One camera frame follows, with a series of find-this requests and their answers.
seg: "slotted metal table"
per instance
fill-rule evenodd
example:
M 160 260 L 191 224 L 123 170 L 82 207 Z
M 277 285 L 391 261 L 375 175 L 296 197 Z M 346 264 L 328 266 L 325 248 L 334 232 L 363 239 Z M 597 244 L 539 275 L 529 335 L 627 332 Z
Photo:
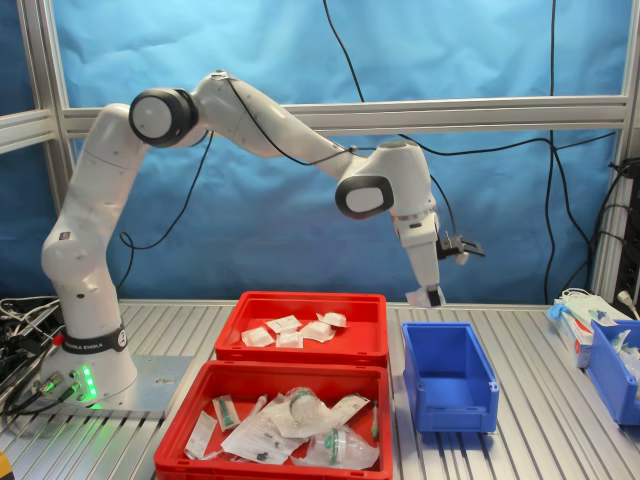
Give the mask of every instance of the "slotted metal table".
M 164 421 L 36 415 L 2 424 L 0 450 L 17 479 L 149 479 L 155 452 L 232 301 L 127 300 L 129 348 L 141 355 L 194 356 Z M 640 479 L 640 428 L 620 428 L 586 373 L 552 330 L 544 307 L 388 304 L 394 478 L 405 480 Z M 500 383 L 494 434 L 416 434 L 402 379 L 400 325 L 471 322 Z

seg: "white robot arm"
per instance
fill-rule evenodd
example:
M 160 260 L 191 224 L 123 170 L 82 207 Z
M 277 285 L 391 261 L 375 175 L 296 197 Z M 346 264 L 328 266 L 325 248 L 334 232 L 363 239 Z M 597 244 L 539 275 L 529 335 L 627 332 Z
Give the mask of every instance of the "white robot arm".
M 208 75 L 191 94 L 147 90 L 130 107 L 109 105 L 98 116 L 43 247 L 43 268 L 59 295 L 66 331 L 62 349 L 45 360 L 41 375 L 59 374 L 65 379 L 61 388 L 77 382 L 77 396 L 68 402 L 91 404 L 135 381 L 107 245 L 149 147 L 187 147 L 208 131 L 260 157 L 284 153 L 306 163 L 322 160 L 317 167 L 338 180 L 336 204 L 351 218 L 388 210 L 433 305 L 441 302 L 438 259 L 466 255 L 459 239 L 438 241 L 429 170 L 415 144 L 392 142 L 359 156 L 224 71 Z

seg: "blue plastic bin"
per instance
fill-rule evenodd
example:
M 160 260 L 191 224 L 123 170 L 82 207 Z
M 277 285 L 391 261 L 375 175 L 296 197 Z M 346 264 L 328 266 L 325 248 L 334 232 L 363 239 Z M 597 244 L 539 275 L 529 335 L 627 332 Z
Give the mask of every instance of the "blue plastic bin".
M 493 432 L 499 389 L 469 323 L 404 323 L 404 381 L 420 432 Z
M 640 425 L 640 402 L 636 401 L 638 382 L 631 375 L 611 346 L 611 340 L 625 330 L 631 330 L 625 343 L 640 347 L 640 322 L 617 320 L 615 327 L 593 326 L 593 346 L 587 371 L 598 389 L 609 413 L 619 425 Z

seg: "red crate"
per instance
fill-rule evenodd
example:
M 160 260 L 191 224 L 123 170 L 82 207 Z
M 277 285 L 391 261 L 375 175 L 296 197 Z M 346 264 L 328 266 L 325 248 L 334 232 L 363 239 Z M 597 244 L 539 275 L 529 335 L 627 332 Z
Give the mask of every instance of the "red crate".
M 184 454 L 184 447 L 200 412 L 205 410 L 212 417 L 216 417 L 211 403 L 213 398 L 231 395 L 240 420 L 243 420 L 260 395 L 266 393 L 271 401 L 278 393 L 286 393 L 300 386 L 311 388 L 329 407 L 352 393 L 378 401 L 380 457 L 373 467 L 362 471 L 299 467 L 293 465 L 291 460 L 287 460 L 284 465 L 262 465 L 231 462 L 224 457 L 203 461 L 190 460 Z M 370 402 L 349 420 L 347 425 L 370 445 L 375 445 L 371 436 L 372 412 Z M 220 450 L 220 443 L 229 433 L 223 433 L 220 427 L 216 426 L 206 453 Z M 304 457 L 307 445 L 298 448 L 293 456 Z M 154 460 L 159 480 L 391 479 L 393 454 L 387 370 L 369 366 L 285 365 L 220 360 L 205 363 L 156 450 Z
M 247 347 L 245 330 L 265 327 L 266 322 L 295 315 L 302 326 L 317 321 L 316 313 L 341 313 L 347 328 L 336 328 L 325 343 L 305 339 L 304 348 Z M 246 292 L 229 316 L 216 342 L 216 358 L 260 362 L 387 365 L 386 300 L 382 295 L 350 293 Z

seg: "black cable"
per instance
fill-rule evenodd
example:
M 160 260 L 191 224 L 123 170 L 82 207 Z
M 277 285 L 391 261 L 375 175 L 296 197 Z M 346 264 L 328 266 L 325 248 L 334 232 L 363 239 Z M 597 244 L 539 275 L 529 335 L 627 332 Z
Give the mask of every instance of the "black cable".
M 358 95 L 360 97 L 360 100 L 362 102 L 365 101 L 363 95 L 362 95 L 362 90 L 360 89 L 360 83 L 358 82 L 358 77 L 356 75 L 355 69 L 353 68 L 353 64 L 351 63 L 351 58 L 349 57 L 349 54 L 347 52 L 347 49 L 345 48 L 344 44 L 342 43 L 342 40 L 340 38 L 340 35 L 338 34 L 338 32 L 336 31 L 335 27 L 333 26 L 333 22 L 331 21 L 331 15 L 329 13 L 329 8 L 327 6 L 327 0 L 323 0 L 323 5 L 324 5 L 324 9 L 325 9 L 325 13 L 327 15 L 327 20 L 329 22 L 329 26 L 331 27 L 331 30 L 333 31 L 333 34 L 336 38 L 336 40 L 338 41 L 338 43 L 340 44 L 340 47 L 342 48 L 342 51 L 344 52 L 345 58 L 347 60 L 347 63 L 349 64 L 349 69 L 351 70 L 351 76 L 353 77 L 353 81 L 356 85 L 356 88 L 358 90 Z M 549 95 L 553 96 L 555 93 L 555 23 L 556 23 L 556 0 L 552 0 L 552 10 L 551 10 L 551 39 L 550 39 L 550 86 L 549 86 Z M 589 142 L 593 142 L 595 140 L 599 140 L 601 138 L 606 138 L 610 135 L 613 135 L 613 133 L 609 133 L 606 135 L 602 135 L 600 137 L 596 137 L 590 140 L 586 140 L 586 141 L 582 141 L 582 142 L 577 142 L 574 145 L 567 145 L 561 148 L 568 148 L 570 146 L 576 146 L 576 145 L 582 145 L 585 143 L 589 143 Z M 467 151 L 458 151 L 458 152 L 439 152 L 437 150 L 433 150 L 431 148 L 428 148 L 427 146 L 421 144 L 420 142 L 417 142 L 416 140 L 414 140 L 413 138 L 409 137 L 408 135 L 404 135 L 404 134 L 400 134 L 400 137 L 406 139 L 406 140 L 410 140 L 414 143 L 416 143 L 420 148 L 422 148 L 424 151 L 429 152 L 431 154 L 434 155 L 439 155 L 439 156 L 457 156 L 457 155 L 469 155 L 469 154 L 477 154 L 477 153 L 489 153 L 489 152 L 498 152 L 501 150 L 507 150 L 510 148 L 515 148 L 521 145 L 526 145 L 528 143 L 533 143 L 533 142 L 545 142 L 549 145 L 550 148 L 550 169 L 549 169 L 549 178 L 547 181 L 547 194 L 546 194 L 546 198 L 545 198 L 545 220 L 547 223 L 547 230 L 549 232 L 549 239 L 551 240 L 551 255 L 549 257 L 549 262 L 547 264 L 547 269 L 545 272 L 545 280 L 544 280 L 544 292 L 545 292 L 545 303 L 548 303 L 548 297 L 547 297 L 547 284 L 548 284 L 548 278 L 549 278 L 549 274 L 551 271 L 551 264 L 553 262 L 553 257 L 555 255 L 555 241 L 553 238 L 553 232 L 551 230 L 551 222 L 549 219 L 549 197 L 550 197 L 550 189 L 551 189 L 551 177 L 553 174 L 553 162 L 554 159 L 558 165 L 558 168 L 560 169 L 560 176 L 562 179 L 562 185 L 563 185 L 563 191 L 564 191 L 564 195 L 565 195 L 565 207 L 567 210 L 567 214 L 569 216 L 569 219 L 571 220 L 571 223 L 574 225 L 574 227 L 576 228 L 576 230 L 578 230 L 578 232 L 580 233 L 580 235 L 582 236 L 582 238 L 584 239 L 586 245 L 587 245 L 587 252 L 589 255 L 589 258 L 591 257 L 592 253 L 591 253 L 591 244 L 589 242 L 589 239 L 587 238 L 586 234 L 582 231 L 582 229 L 580 228 L 580 226 L 578 225 L 578 223 L 575 221 L 575 219 L 573 218 L 573 214 L 571 213 L 571 207 L 569 204 L 569 194 L 568 194 L 568 188 L 567 188 L 567 182 L 566 182 L 566 178 L 564 175 L 564 170 L 562 169 L 562 163 L 560 162 L 560 158 L 558 156 L 557 150 L 555 145 L 554 145 L 554 136 L 553 136 L 553 131 L 549 132 L 549 139 L 546 138 L 542 138 L 542 137 L 538 137 L 538 138 L 533 138 L 530 140 L 525 140 L 523 142 L 517 142 L 514 144 L 510 144 L 510 145 L 503 145 L 501 147 L 496 147 L 496 148 L 487 148 L 487 149 L 480 149 L 480 150 L 467 150 Z M 447 207 L 449 207 L 449 202 L 446 198 L 446 196 L 444 196 L 444 192 L 442 192 L 442 189 L 439 188 L 440 192 L 443 194 L 443 198 L 445 199 L 445 203 L 447 204 Z M 451 209 L 449 208 L 449 214 L 451 215 L 451 223 L 454 224 L 454 220 L 453 220 L 453 215 L 451 212 Z
M 624 241 L 624 238 L 619 237 L 619 236 L 617 236 L 617 235 L 614 235 L 613 233 L 605 232 L 604 230 L 598 230 L 598 235 L 606 235 L 606 236 L 608 236 L 608 237 L 615 238 L 616 240 L 618 240 L 618 241 L 619 241 L 620 243 L 622 243 L 623 245 L 626 243 L 626 242 Z
M 322 0 L 322 3 L 324 4 L 324 11 L 327 14 L 327 20 L 329 21 L 329 26 L 331 27 L 331 30 L 333 31 L 333 35 L 336 37 L 336 40 L 338 40 L 338 43 L 342 48 L 342 52 L 344 53 L 344 57 L 347 59 L 347 63 L 349 64 L 349 69 L 351 70 L 351 76 L 353 77 L 353 82 L 356 84 L 356 88 L 358 89 L 358 95 L 360 96 L 360 101 L 364 103 L 365 100 L 364 100 L 364 97 L 362 96 L 362 90 L 360 90 L 360 83 L 358 83 L 358 77 L 356 76 L 356 71 L 353 69 L 353 64 L 351 63 L 351 58 L 349 58 L 349 53 L 347 52 L 347 49 L 345 48 L 344 44 L 342 43 L 342 40 L 340 39 L 340 35 L 338 35 L 338 32 L 336 31 L 335 27 L 333 26 L 333 22 L 331 21 L 331 15 L 329 14 L 329 7 L 327 6 L 327 0 Z
M 582 264 L 576 269 L 575 272 L 573 272 L 573 275 L 571 275 L 571 277 L 569 278 L 569 280 L 567 280 L 567 283 L 564 284 L 564 287 L 562 287 L 562 291 L 564 292 L 567 288 L 569 288 L 569 285 L 571 285 L 571 282 L 573 282 L 573 279 L 576 278 L 576 275 L 578 275 L 582 269 L 584 267 L 587 266 L 588 261 L 585 260 L 584 262 L 582 262 Z
M 544 219 L 547 223 L 547 232 L 549 233 L 549 241 L 551 242 L 551 253 L 549 254 L 549 261 L 547 262 L 547 269 L 544 273 L 544 303 L 547 305 L 549 303 L 549 273 L 551 271 L 551 263 L 553 262 L 553 257 L 556 254 L 556 242 L 553 238 L 553 231 L 551 230 L 551 220 L 549 218 L 549 199 L 551 198 L 551 180 L 553 178 L 553 153 L 551 153 L 551 159 L 549 161 L 549 176 L 547 178 L 547 194 L 545 196 L 544 201 Z
M 433 175 L 431 175 L 431 181 L 435 183 L 436 187 L 438 187 L 438 190 L 440 190 L 440 195 L 442 195 L 442 198 L 444 199 L 444 203 L 447 205 L 447 210 L 449 210 L 449 217 L 451 218 L 451 230 L 453 230 L 454 235 L 457 235 L 456 221 L 453 219 L 453 212 L 451 211 L 451 205 L 449 205 L 449 200 L 447 200 L 447 196 L 444 194 L 442 187 L 440 186 L 440 184 L 438 183 L 438 181 Z
M 129 266 L 127 267 L 127 271 L 125 272 L 124 276 L 122 277 L 122 280 L 120 280 L 120 283 L 116 287 L 117 290 L 119 290 L 120 287 L 122 287 L 122 284 L 125 282 L 125 280 L 129 276 L 129 273 L 131 272 L 131 267 L 133 266 L 133 256 L 135 251 L 150 250 L 158 246 L 165 238 L 167 238 L 167 236 L 171 233 L 171 230 L 173 230 L 173 227 L 176 226 L 176 224 L 178 223 L 178 221 L 180 220 L 184 212 L 187 210 L 187 206 L 189 205 L 189 200 L 191 199 L 191 194 L 193 193 L 193 189 L 195 188 L 196 182 L 198 181 L 198 177 L 200 176 L 200 172 L 202 171 L 202 165 L 204 165 L 204 160 L 207 158 L 207 153 L 209 153 L 209 147 L 211 146 L 212 140 L 213 140 L 213 132 L 211 132 L 211 134 L 209 135 L 209 142 L 207 143 L 207 147 L 204 149 L 204 153 L 202 154 L 202 158 L 200 159 L 200 165 L 198 165 L 198 171 L 196 172 L 196 176 L 193 178 L 193 182 L 191 183 L 191 188 L 189 188 L 189 193 L 187 194 L 187 198 L 184 202 L 184 205 L 182 206 L 182 210 L 180 210 L 180 213 L 175 218 L 173 223 L 171 223 L 167 231 L 164 232 L 164 235 L 160 237 L 160 240 L 158 240 L 155 243 L 152 243 L 151 245 L 147 245 L 146 247 L 136 247 L 133 243 L 133 240 L 131 239 L 131 236 L 127 232 L 120 232 L 119 234 L 120 241 L 131 249 L 131 257 L 129 257 Z
M 583 140 L 582 142 L 570 143 L 569 145 L 564 145 L 562 147 L 556 147 L 556 150 L 564 150 L 565 148 L 577 147 L 578 145 L 584 145 L 586 143 L 595 142 L 596 140 L 602 140 L 603 138 L 611 137 L 615 135 L 617 132 L 607 133 L 606 135 L 600 135 L 599 137 L 589 138 L 588 140 Z
M 238 91 L 236 90 L 236 87 L 233 86 L 233 81 L 230 78 L 227 78 L 227 82 L 229 82 L 229 86 L 231 87 L 231 90 L 233 90 L 233 93 L 235 94 L 235 96 L 238 98 L 238 101 L 242 104 L 242 106 L 244 107 L 245 111 L 247 112 L 247 115 L 249 115 L 249 118 L 251 118 L 251 120 L 253 121 L 254 125 L 258 128 L 258 130 L 260 130 L 260 133 L 262 133 L 262 135 L 264 136 L 264 138 L 267 139 L 267 141 L 271 144 L 271 146 L 273 148 L 275 148 L 280 155 L 282 155 L 283 157 L 287 157 L 289 160 L 294 161 L 295 163 L 297 163 L 298 165 L 302 165 L 302 166 L 311 166 L 311 165 L 317 165 L 318 163 L 321 162 L 326 162 L 327 160 L 331 160 L 332 158 L 337 157 L 338 155 L 342 155 L 343 153 L 355 153 L 358 149 L 358 147 L 349 147 L 349 148 L 344 148 L 342 146 L 340 146 L 340 148 L 342 148 L 342 151 L 340 152 L 336 152 L 334 154 L 329 155 L 328 157 L 324 157 L 321 158 L 319 160 L 314 160 L 312 162 L 303 162 L 302 160 L 298 160 L 295 157 L 292 157 L 291 155 L 289 155 L 288 153 L 286 153 L 285 151 L 283 151 L 280 147 L 278 147 L 273 140 L 271 140 L 271 137 L 269 137 L 269 135 L 267 135 L 267 132 L 264 131 L 264 129 L 262 128 L 262 126 L 257 122 L 257 120 L 255 119 L 255 117 L 253 116 L 253 114 L 251 113 L 251 111 L 249 110 L 249 107 L 247 107 L 247 104 L 244 103 L 244 100 L 242 100 L 242 97 L 240 97 L 240 94 L 238 93 Z

